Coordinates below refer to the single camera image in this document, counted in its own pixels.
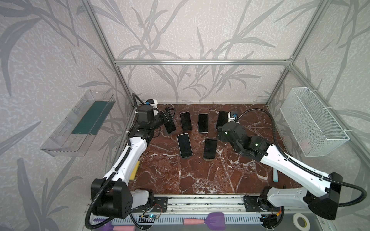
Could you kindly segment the black smartphone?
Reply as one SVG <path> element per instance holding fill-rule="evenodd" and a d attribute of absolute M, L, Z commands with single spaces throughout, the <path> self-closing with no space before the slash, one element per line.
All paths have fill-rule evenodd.
<path fill-rule="evenodd" d="M 206 139 L 204 144 L 204 159 L 215 159 L 218 140 Z"/>
<path fill-rule="evenodd" d="M 219 111 L 215 127 L 218 129 L 218 128 L 221 128 L 225 123 L 227 123 L 229 119 L 228 116 L 229 116 L 229 112 Z"/>
<path fill-rule="evenodd" d="M 183 132 L 192 130 L 192 122 L 190 112 L 184 112 L 180 114 L 181 127 Z"/>
<path fill-rule="evenodd" d="M 168 134 L 171 134 L 174 131 L 176 131 L 176 125 L 173 120 L 166 122 L 164 126 Z"/>

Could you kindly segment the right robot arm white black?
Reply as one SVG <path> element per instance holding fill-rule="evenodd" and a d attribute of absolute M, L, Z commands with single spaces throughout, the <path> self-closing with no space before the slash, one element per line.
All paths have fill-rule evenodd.
<path fill-rule="evenodd" d="M 235 121 L 217 129 L 218 138 L 228 142 L 236 153 L 277 169 L 301 185 L 297 189 L 268 189 L 263 196 L 274 207 L 308 208 L 314 214 L 334 220 L 339 207 L 341 186 L 324 180 L 342 181 L 337 173 L 328 174 L 314 169 L 293 157 L 284 157 L 276 145 L 260 136 L 248 136 Z"/>

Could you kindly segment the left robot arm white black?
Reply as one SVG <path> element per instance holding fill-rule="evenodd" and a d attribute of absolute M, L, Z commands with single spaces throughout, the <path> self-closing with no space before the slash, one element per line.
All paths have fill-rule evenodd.
<path fill-rule="evenodd" d="M 134 168 L 154 137 L 155 130 L 171 123 L 175 109 L 159 111 L 149 105 L 137 112 L 136 121 L 127 133 L 127 144 L 117 162 L 101 179 L 91 184 L 92 202 L 88 214 L 108 218 L 126 218 L 136 208 L 153 204 L 148 190 L 131 191 L 128 187 Z"/>

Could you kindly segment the smartphone on white stand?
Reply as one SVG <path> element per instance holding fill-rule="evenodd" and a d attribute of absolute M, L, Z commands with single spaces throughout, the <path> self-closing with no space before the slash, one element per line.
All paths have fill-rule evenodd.
<path fill-rule="evenodd" d="M 199 133 L 208 133 L 209 131 L 209 115 L 208 114 L 198 115 L 198 131 Z"/>

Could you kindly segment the large smartphone silver edge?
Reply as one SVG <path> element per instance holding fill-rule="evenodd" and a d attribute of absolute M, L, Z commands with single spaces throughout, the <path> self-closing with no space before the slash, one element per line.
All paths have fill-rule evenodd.
<path fill-rule="evenodd" d="M 193 155 L 188 133 L 180 134 L 177 136 L 179 152 L 181 158 L 189 158 Z"/>

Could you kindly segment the yellow sponge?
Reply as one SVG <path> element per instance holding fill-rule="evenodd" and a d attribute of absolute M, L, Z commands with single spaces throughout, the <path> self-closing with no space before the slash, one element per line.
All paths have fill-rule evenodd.
<path fill-rule="evenodd" d="M 137 161 L 137 163 L 136 163 L 136 165 L 135 165 L 135 167 L 134 167 L 134 169 L 132 171 L 132 174 L 131 174 L 131 176 L 129 178 L 129 181 L 134 181 L 135 180 L 135 177 L 136 177 L 137 171 L 139 169 L 139 166 L 140 166 L 140 161 Z"/>

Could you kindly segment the purple pink toy fork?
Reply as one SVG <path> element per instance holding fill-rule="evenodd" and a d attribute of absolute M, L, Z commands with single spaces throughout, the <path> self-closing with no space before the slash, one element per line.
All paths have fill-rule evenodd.
<path fill-rule="evenodd" d="M 94 229 L 95 231 L 135 231 L 136 227 L 131 225 L 126 226 L 116 226 L 112 225 L 111 221 L 106 223 L 105 225 Z"/>

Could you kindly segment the purple pink toy spatula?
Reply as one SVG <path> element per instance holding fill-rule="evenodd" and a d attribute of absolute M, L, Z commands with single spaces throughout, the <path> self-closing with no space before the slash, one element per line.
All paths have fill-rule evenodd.
<path fill-rule="evenodd" d="M 206 219 L 185 218 L 184 225 L 201 225 L 205 224 L 212 231 L 224 231 L 226 229 L 225 215 L 222 212 L 210 213 Z"/>

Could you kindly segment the white tape roll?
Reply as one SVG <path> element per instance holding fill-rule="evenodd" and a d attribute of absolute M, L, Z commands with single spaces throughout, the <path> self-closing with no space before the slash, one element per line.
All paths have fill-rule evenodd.
<path fill-rule="evenodd" d="M 293 224 L 299 231 L 310 231 L 311 229 L 309 219 L 301 213 L 293 215 Z"/>

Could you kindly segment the clear plastic wall shelf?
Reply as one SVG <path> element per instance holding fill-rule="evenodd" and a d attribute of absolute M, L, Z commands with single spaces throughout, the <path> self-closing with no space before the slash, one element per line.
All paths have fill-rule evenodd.
<path fill-rule="evenodd" d="M 114 94 L 88 90 L 41 146 L 53 157 L 83 157 L 115 104 Z"/>

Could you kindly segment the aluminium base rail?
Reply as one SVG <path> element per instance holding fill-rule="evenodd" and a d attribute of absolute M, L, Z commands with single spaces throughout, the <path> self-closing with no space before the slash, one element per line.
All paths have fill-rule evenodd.
<path fill-rule="evenodd" d="M 135 191 L 133 195 L 114 199 L 106 194 L 92 207 L 96 216 L 126 218 L 130 212 L 141 213 L 149 210 L 154 213 L 200 214 L 208 212 L 225 213 L 265 213 L 277 212 L 283 206 L 286 210 L 309 211 L 303 201 L 303 190 L 283 190 L 272 188 L 270 195 L 257 194 L 190 194 L 153 195 L 148 191 Z"/>

